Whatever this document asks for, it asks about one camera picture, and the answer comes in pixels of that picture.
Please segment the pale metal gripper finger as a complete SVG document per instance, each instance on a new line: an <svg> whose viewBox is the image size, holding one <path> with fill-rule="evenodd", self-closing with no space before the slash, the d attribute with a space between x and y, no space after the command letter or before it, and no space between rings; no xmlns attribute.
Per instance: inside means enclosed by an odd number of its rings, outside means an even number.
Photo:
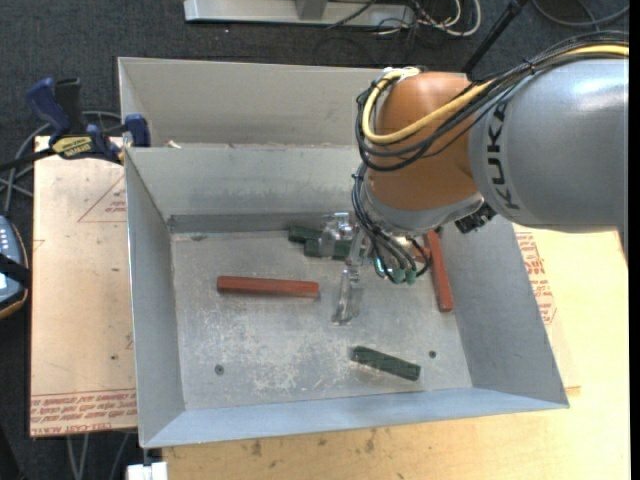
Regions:
<svg viewBox="0 0 640 480"><path fill-rule="evenodd" d="M338 301L332 321L338 325L346 324L351 319L350 313L351 278L348 269L343 269L338 293Z"/></svg>
<svg viewBox="0 0 640 480"><path fill-rule="evenodd" d="M352 267L349 269L349 318L354 319L359 315L362 305L364 288L361 284L360 269Z"/></svg>

